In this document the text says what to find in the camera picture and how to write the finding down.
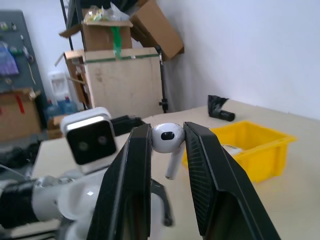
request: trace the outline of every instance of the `earbud stem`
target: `earbud stem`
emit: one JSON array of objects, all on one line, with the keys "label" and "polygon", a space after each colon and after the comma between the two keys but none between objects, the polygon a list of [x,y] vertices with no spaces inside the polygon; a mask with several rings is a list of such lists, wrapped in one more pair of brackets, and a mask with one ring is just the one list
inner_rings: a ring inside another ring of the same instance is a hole
[{"label": "earbud stem", "polygon": [[165,173],[165,177],[169,180],[174,180],[176,178],[179,166],[181,165],[182,158],[185,152],[185,142],[183,142],[180,147],[171,153],[168,168]]}]

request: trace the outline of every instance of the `red tag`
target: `red tag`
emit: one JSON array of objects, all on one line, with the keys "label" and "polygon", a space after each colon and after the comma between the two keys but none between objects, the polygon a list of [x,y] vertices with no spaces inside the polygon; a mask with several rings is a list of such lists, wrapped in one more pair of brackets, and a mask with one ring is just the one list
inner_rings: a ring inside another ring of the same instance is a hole
[{"label": "red tag", "polygon": [[18,105],[19,105],[20,112],[21,112],[22,114],[25,114],[24,105],[22,104],[22,101],[21,101],[21,98],[19,97],[19,95],[15,95],[15,99],[16,99],[16,102],[17,102]]}]

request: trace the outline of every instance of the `camera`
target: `camera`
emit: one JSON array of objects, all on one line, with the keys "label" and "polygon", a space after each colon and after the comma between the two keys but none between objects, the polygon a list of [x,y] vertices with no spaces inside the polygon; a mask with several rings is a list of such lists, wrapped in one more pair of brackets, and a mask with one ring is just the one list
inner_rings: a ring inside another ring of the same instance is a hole
[{"label": "camera", "polygon": [[77,112],[60,124],[74,160],[87,174],[110,165],[117,154],[111,115],[104,107]]}]

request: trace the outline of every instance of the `white wall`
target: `white wall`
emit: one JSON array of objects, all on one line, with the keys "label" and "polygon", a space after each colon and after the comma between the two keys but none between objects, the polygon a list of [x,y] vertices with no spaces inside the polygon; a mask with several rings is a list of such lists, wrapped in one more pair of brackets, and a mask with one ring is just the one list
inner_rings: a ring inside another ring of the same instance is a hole
[{"label": "white wall", "polygon": [[319,0],[158,0],[185,54],[166,63],[173,111],[219,95],[320,119]]},{"label": "white wall", "polygon": [[[58,35],[66,29],[60,1],[0,0],[0,8],[23,11],[46,96],[48,99],[53,99],[48,72],[60,70],[68,74],[63,59],[57,67],[54,64],[64,51],[70,50],[69,41]],[[73,48],[83,49],[80,35],[73,38]],[[79,103],[71,82],[69,88],[72,100]]]}]

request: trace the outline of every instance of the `tool pegboard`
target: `tool pegboard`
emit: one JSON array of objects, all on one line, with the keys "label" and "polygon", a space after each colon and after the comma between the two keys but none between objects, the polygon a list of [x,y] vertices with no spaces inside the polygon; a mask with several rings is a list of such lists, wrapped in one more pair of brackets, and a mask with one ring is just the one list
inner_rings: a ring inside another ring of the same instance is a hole
[{"label": "tool pegboard", "polygon": [[[8,60],[10,56],[5,56],[6,49],[13,56],[13,62]],[[33,88],[41,91],[41,102],[45,106],[45,91],[22,11],[0,10],[0,55],[0,92]]]}]

